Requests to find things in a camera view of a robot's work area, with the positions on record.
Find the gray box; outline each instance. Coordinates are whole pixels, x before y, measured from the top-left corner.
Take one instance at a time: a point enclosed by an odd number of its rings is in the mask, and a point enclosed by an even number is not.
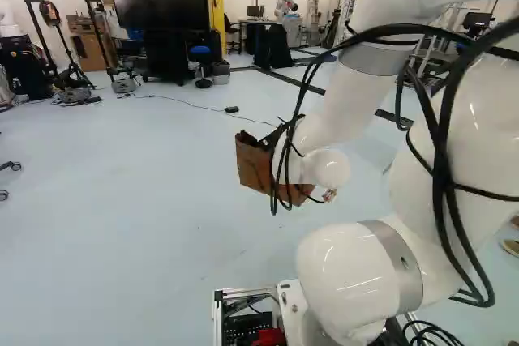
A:
[[[212,64],[212,74],[215,76],[230,75],[230,64],[224,60]]]
[[[218,76],[214,75],[212,77],[212,83],[214,85],[228,84],[229,77],[230,77],[230,75],[218,75]]]

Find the black power cable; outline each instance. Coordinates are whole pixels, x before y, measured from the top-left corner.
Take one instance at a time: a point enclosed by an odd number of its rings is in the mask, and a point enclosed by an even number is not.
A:
[[[467,299],[464,297],[451,297],[452,300],[458,301],[461,303],[465,303],[468,305],[473,305],[477,307],[489,307],[492,306],[495,302],[495,294],[493,288],[491,286],[491,282],[485,274],[483,267],[479,263],[474,249],[472,248],[469,239],[466,235],[466,232],[463,228],[463,224],[461,222],[461,217],[459,215],[459,210],[457,208],[456,203],[456,194],[454,190],[465,190],[472,194],[481,195],[488,197],[490,199],[497,199],[501,201],[519,201],[519,197],[511,196],[511,195],[503,195],[503,194],[493,194],[486,190],[480,190],[477,188],[472,188],[469,186],[464,186],[462,184],[455,183],[452,178],[452,173],[450,170],[450,165],[448,162],[448,155],[446,152],[446,143],[447,143],[447,135],[448,135],[448,125],[450,123],[450,116],[452,113],[452,107],[454,102],[454,96],[456,95],[457,86],[465,73],[466,69],[470,65],[470,63],[481,53],[488,52],[503,58],[514,59],[517,57],[517,53],[512,50],[501,49],[493,47],[497,42],[504,39],[506,36],[512,35],[514,32],[519,31],[519,17],[512,19],[508,23],[504,23],[504,25],[500,25],[499,28],[496,28],[495,31],[489,32],[482,38],[480,38],[477,42],[474,42],[472,39],[462,36],[460,34],[456,34],[455,32],[449,32],[443,30],[441,28],[434,28],[432,26],[427,25],[419,25],[419,24],[391,24],[379,26],[376,28],[371,28],[364,32],[360,32],[359,34],[353,35],[346,41],[341,42],[335,48],[327,50],[322,54],[318,55],[316,58],[312,60],[312,62],[308,65],[305,74],[302,79],[302,86],[298,94],[298,99],[296,102],[296,106],[294,109],[294,115],[292,120],[288,123],[279,127],[279,134],[277,138],[277,143],[281,139],[282,133],[285,133],[285,142],[280,151],[280,161],[277,166],[276,175],[274,177],[273,174],[273,157],[276,150],[276,147],[272,150],[271,155],[271,213],[273,215],[277,212],[277,204],[281,203],[281,205],[289,210],[292,207],[290,192],[287,191],[287,201],[284,202],[280,199],[279,196],[279,185],[281,179],[281,173],[285,175],[285,185],[289,185],[289,158],[290,152],[294,150],[299,156],[302,156],[297,150],[295,150],[294,145],[292,144],[295,128],[297,125],[297,121],[300,119],[299,110],[301,109],[302,101],[304,96],[310,86],[311,80],[315,76],[315,73],[319,69],[319,66],[323,63],[326,56],[331,53],[334,53],[338,50],[347,49],[353,47],[354,45],[358,45],[362,42],[380,42],[381,37],[385,36],[397,36],[397,35],[414,35],[414,34],[431,34],[437,35],[440,37],[447,38],[452,41],[459,41],[469,46],[469,48],[460,56],[458,60],[453,63],[449,75],[444,83],[443,88],[445,88],[444,92],[444,100],[442,101],[442,109],[440,112],[440,122],[436,121],[436,116],[434,110],[432,109],[431,102],[429,101],[429,97],[425,90],[425,87],[418,79],[418,76],[407,66],[405,68],[405,73],[410,77],[413,82],[415,91],[417,92],[418,98],[420,100],[420,105],[422,106],[422,110],[424,112],[424,116],[426,118],[427,128],[431,135],[431,140],[435,147],[435,161],[434,166],[427,168],[427,162],[419,155],[418,151],[414,148],[412,143],[410,142],[409,133],[406,136],[406,141],[410,147],[410,150],[413,152],[415,157],[420,161],[420,163],[427,169],[429,174],[433,177],[433,204],[434,204],[434,213],[435,213],[435,223],[437,233],[440,238],[440,242],[442,248],[448,260],[453,265],[453,268],[457,271],[458,275],[461,277],[463,282],[469,288],[469,291],[460,290],[459,293],[461,295],[465,295],[466,297],[470,297],[471,299]],[[392,44],[393,41],[384,40],[384,43]],[[400,100],[401,100],[401,88],[397,89],[397,125],[399,126],[399,130],[407,130],[403,127],[399,121],[400,117]],[[453,222],[453,226],[457,237],[461,243],[463,250],[467,258],[470,261],[470,264],[478,274],[478,277],[483,283],[483,287],[485,288],[487,299],[483,298],[483,295],[479,292],[477,287],[475,286],[472,279],[466,273],[463,266],[460,264],[457,256],[453,253],[453,249],[451,247],[446,224],[445,224],[445,215],[443,212],[443,201],[446,199],[449,215]]]
[[[431,339],[433,337],[441,340],[447,346],[463,346],[463,343],[456,336],[443,328],[436,326],[434,323],[425,320],[412,320],[407,322],[403,326],[402,332],[405,334],[409,328],[416,326],[417,324],[422,325],[423,329],[418,331],[416,335],[411,338],[410,346],[413,346],[415,343],[418,346],[426,346],[427,344],[436,346],[436,343]]]
[[[161,95],[135,96],[135,94],[133,95],[133,97],[135,99],[148,99],[148,98],[158,97],[159,99],[173,100],[178,103],[183,103],[185,105],[189,105],[195,109],[206,109],[207,111],[213,111],[215,113],[223,113],[226,117],[235,117],[236,119],[241,119],[243,121],[248,121],[248,122],[252,122],[252,123],[260,123],[262,125],[267,125],[267,126],[271,126],[271,127],[277,127],[276,125],[273,125],[272,123],[269,123],[269,122],[256,121],[255,119],[250,119],[248,117],[241,117],[239,115],[234,115],[233,113],[225,113],[224,109],[214,109],[213,107],[206,107],[204,105],[194,105],[193,103],[190,103],[189,101],[175,99],[174,97],[161,96]]]

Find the wheeled stand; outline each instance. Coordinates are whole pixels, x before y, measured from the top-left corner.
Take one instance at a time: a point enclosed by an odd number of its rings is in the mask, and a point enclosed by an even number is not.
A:
[[[65,72],[62,74],[58,73],[58,68],[56,67],[56,63],[52,59],[52,55],[50,54],[49,46],[45,41],[45,37],[43,36],[43,32],[41,31],[40,24],[38,23],[38,19],[36,18],[36,14],[34,9],[32,8],[32,4],[36,3],[41,5],[45,3],[45,0],[24,0],[27,5],[29,14],[32,19],[32,23],[34,24],[34,28],[40,38],[41,45],[43,46],[43,51],[45,52],[45,56],[47,57],[47,67],[44,69],[45,74],[49,78],[50,83],[55,84],[60,90],[64,91],[66,89],[76,89],[76,88],[91,88],[96,89],[96,86],[93,85],[86,74],[81,70],[79,65],[74,61],[72,57],[72,52],[66,43],[65,37],[63,35],[62,29],[59,24],[61,20],[59,17],[56,18],[52,23],[48,23],[49,26],[53,26],[58,30],[59,37],[63,43],[63,46],[66,50],[66,55],[70,61],[69,66]]]
[[[101,49],[101,54],[103,56],[103,60],[106,65],[106,73],[110,77],[110,81],[112,82],[112,89],[115,93],[128,93],[133,92],[137,89],[137,84],[135,80],[135,74],[133,73],[133,68],[125,68],[118,66],[117,68],[112,68],[108,61],[108,55],[106,54],[105,44],[103,43],[103,39],[101,37],[101,32],[99,31],[99,27],[97,26],[96,21],[96,13],[92,8],[92,3],[101,3],[101,0],[84,0],[87,3],[88,8],[88,16],[90,16],[90,20],[92,21],[92,25],[94,27],[94,32],[96,33],[97,43],[99,44],[99,48]],[[115,79],[114,76],[119,75],[120,73],[125,72],[128,74],[127,78],[124,79]]]
[[[11,170],[14,170],[15,172],[22,169],[22,165],[20,162],[6,162],[5,164],[0,165],[0,171],[5,170],[7,168],[11,168]],[[0,202],[4,202],[9,198],[9,192],[6,190],[0,190]]]

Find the metal frame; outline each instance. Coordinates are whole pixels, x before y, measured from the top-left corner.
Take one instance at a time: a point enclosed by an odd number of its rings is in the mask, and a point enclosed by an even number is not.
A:
[[[250,299],[258,297],[266,299],[268,297],[277,301],[277,288],[257,288],[257,289],[243,289],[243,288],[223,288],[214,291],[214,299],[212,302],[212,321],[213,321],[213,345],[222,345],[222,327],[225,316],[225,303],[227,301],[234,301],[240,299]]]

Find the brown paper bag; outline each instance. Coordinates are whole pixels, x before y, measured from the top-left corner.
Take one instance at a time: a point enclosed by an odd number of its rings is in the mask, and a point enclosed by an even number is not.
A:
[[[257,141],[252,135],[242,131],[236,134],[236,162],[240,184],[257,190],[262,194],[270,194],[270,166],[269,159],[274,144],[268,142],[269,136],[262,141]],[[293,184],[289,186],[279,185],[279,195],[284,201],[288,201],[287,188],[292,197],[292,204],[300,206],[307,200],[315,186],[311,184],[299,185],[299,191]]]

